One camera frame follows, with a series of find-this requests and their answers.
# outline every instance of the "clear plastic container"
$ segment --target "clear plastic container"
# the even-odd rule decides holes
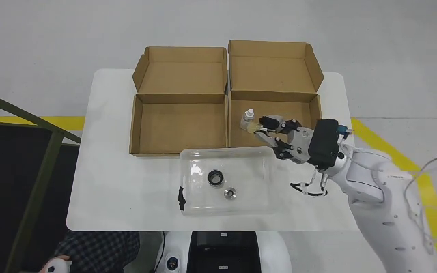
[[[182,213],[217,215],[271,211],[274,160],[274,153],[268,147],[185,149],[180,154],[181,186],[186,200]],[[219,186],[208,181],[208,174],[213,170],[223,174]]]

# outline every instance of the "white table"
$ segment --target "white table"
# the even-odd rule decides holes
[[[301,195],[289,182],[309,181],[313,167],[278,160],[283,211],[244,216],[183,216],[177,158],[128,153],[133,70],[99,70],[89,96],[67,227],[74,231],[321,231],[358,230],[347,197],[333,182],[328,196]],[[324,73],[322,117],[352,127],[343,77]],[[354,144],[352,137],[349,144]]]

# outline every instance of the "person's hand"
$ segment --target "person's hand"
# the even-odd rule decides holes
[[[58,259],[63,259],[64,261],[68,261],[68,260],[70,260],[70,256],[65,256],[65,255],[61,255],[61,256],[58,256],[58,257],[55,257],[55,258],[52,258],[52,259],[50,259],[47,263],[46,263],[46,265],[38,272],[38,273],[45,273],[45,271],[46,271],[46,269],[47,269],[47,265],[53,260],[53,259],[56,259],[56,258],[58,258]]]

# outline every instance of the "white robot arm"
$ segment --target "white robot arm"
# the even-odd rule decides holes
[[[278,159],[308,162],[338,184],[349,198],[355,221],[388,273],[435,272],[434,243],[417,196],[406,191],[412,176],[401,171],[388,154],[338,143],[351,130],[333,119],[321,119],[315,130],[295,119],[269,115],[248,131],[273,148]],[[287,142],[270,132],[287,135]]]

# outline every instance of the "cable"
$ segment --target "cable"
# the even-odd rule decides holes
[[[290,183],[290,186],[294,189],[297,190],[298,192],[303,193],[304,195],[309,195],[310,197],[321,197],[321,196],[325,196],[328,194],[328,191],[325,189],[325,185],[322,184],[322,182],[320,182],[320,190],[322,192],[318,192],[318,193],[313,193],[313,192],[307,192],[307,187],[309,187],[315,179],[315,175],[317,174],[317,169],[314,167],[314,173],[313,173],[313,177],[311,178],[309,183]]]
[[[340,148],[340,150],[343,152],[344,156],[345,156],[348,160],[350,160],[351,162],[357,164],[358,166],[360,166],[360,167],[362,167],[362,168],[364,168],[364,169],[368,169],[368,170],[370,170],[370,171],[382,171],[382,170],[380,170],[380,169],[374,169],[374,168],[368,167],[368,166],[366,166],[366,165],[363,165],[363,164],[361,164],[361,163],[355,161],[352,157],[350,157],[350,156],[348,155],[348,153],[343,149],[343,141],[344,141],[344,140],[345,140],[345,138],[342,138],[342,139],[340,140],[339,148]]]
[[[437,161],[437,158],[432,158],[430,161],[426,162],[425,165],[423,165],[423,167],[421,167],[420,171],[417,173],[417,175],[408,182],[407,186],[405,187],[404,190],[404,200],[407,204],[407,211],[408,211],[408,217],[414,221],[414,223],[416,224],[416,226],[421,230],[422,235],[423,235],[423,241],[424,244],[428,244],[429,241],[432,241],[433,243],[435,243],[436,238],[433,238],[432,235],[428,234],[425,231],[425,223],[423,222],[423,210],[424,207],[421,207],[421,211],[419,213],[419,220],[421,221],[421,223],[419,224],[414,218],[417,217],[417,214],[414,213],[414,211],[412,210],[411,204],[407,198],[407,190],[409,189],[409,187],[413,184],[414,181],[417,180],[417,178],[419,178],[419,176],[421,176],[422,174],[424,174],[426,167],[428,167],[431,163]]]
[[[165,233],[163,231],[163,249],[161,250],[161,257],[159,257],[158,264],[156,264],[155,270],[153,270],[153,273],[156,273],[156,270],[158,269],[159,264],[161,263],[161,259],[164,255],[164,248],[165,248]]]

